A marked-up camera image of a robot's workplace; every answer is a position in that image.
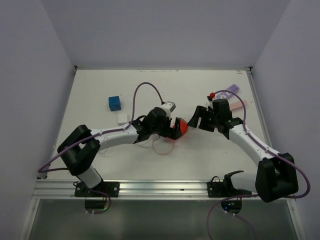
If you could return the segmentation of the orange cube socket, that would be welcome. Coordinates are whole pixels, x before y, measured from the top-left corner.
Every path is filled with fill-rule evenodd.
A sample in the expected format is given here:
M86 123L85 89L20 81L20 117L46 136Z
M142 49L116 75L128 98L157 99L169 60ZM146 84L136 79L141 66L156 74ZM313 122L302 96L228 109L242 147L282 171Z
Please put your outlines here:
M182 137L188 132L188 129L189 129L188 123L183 118L181 118L180 129L182 131Z

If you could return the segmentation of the blue cube socket adapter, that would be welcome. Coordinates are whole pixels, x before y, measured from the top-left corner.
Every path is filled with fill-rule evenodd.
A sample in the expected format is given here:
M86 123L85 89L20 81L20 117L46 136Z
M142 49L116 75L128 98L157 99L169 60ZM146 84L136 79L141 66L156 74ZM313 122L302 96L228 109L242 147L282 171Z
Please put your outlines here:
M111 112L120 111L122 109L120 97L118 95L110 96L108 98L108 106Z

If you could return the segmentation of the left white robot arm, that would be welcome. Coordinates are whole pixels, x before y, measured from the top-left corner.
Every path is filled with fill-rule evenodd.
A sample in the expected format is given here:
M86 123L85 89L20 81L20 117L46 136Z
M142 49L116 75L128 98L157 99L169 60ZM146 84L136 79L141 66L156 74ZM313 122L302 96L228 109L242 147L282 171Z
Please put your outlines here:
M67 170L86 185L92 196L103 193L103 179L92 163L97 153L112 147L137 144L148 140L152 135L178 140L187 129L186 122L177 117L171 124L171 110L155 107L147 115L140 116L122 126L101 130L79 125L58 147Z

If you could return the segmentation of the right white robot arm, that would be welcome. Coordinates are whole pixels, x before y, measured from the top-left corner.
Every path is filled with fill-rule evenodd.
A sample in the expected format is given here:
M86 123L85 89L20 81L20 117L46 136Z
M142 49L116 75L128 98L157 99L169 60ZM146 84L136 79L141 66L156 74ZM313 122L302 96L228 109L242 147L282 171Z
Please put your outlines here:
M227 100L214 100L208 107L198 105L187 124L207 132L218 130L241 148L256 165L255 174L237 170L224 175L219 190L227 196L257 193L264 202L269 203L298 192L294 158L289 153L279 153L263 141L255 139L245 120L233 117Z

